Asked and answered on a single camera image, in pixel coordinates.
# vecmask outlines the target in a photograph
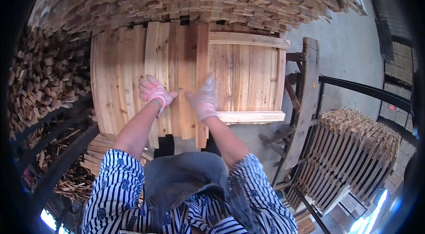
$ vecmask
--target black pants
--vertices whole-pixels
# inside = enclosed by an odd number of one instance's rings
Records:
[[[153,152],[153,158],[173,156],[174,155],[174,138],[173,135],[166,135],[165,137],[159,137],[159,148]],[[211,133],[207,139],[207,147],[202,148],[201,151],[211,152],[221,157],[220,151],[214,142]]]

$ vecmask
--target hand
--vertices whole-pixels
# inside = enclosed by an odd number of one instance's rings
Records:
[[[196,112],[199,121],[203,121],[208,117],[217,116],[217,96],[215,94],[215,78],[211,73],[204,84],[196,94],[185,91],[184,94],[189,99],[190,105]]]
[[[139,80],[139,97],[146,102],[150,102],[153,99],[161,99],[162,108],[159,110],[159,113],[161,113],[178,96],[178,93],[175,91],[168,93],[164,86],[152,75],[147,75],[146,79],[141,78]]]

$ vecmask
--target striped shirt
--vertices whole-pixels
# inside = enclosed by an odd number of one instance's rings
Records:
[[[258,158],[248,154],[238,162],[228,176],[229,187],[235,178],[245,181],[242,189],[260,224],[259,233],[297,233],[293,215],[279,201]],[[106,152],[85,208],[83,233],[149,233],[149,210],[145,202],[138,207],[144,180],[142,165],[135,158],[120,150]],[[162,233],[190,234],[191,227],[207,234],[247,233],[228,203],[220,208],[222,203],[213,193],[194,194],[164,213]]]

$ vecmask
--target rolled-up sleeve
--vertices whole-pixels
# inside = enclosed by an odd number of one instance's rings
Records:
[[[257,157],[248,154],[236,163],[230,171],[229,181],[235,179],[242,182],[241,187],[261,224],[262,233],[297,233],[294,216],[276,196]]]
[[[85,208],[83,233],[132,230],[135,221],[140,220],[137,204],[144,181],[139,161],[121,150],[106,152]]]

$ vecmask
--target pink glove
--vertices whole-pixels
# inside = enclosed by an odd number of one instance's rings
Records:
[[[185,91],[184,94],[189,99],[190,105],[196,112],[199,121],[218,115],[216,112],[218,101],[215,94],[215,78],[213,73],[207,77],[196,94],[190,91]]]
[[[160,108],[158,113],[160,114],[178,96],[178,93],[175,91],[168,93],[164,86],[152,75],[147,75],[146,79],[141,78],[139,80],[139,97],[146,102],[150,102],[155,98],[162,99],[162,108]]]

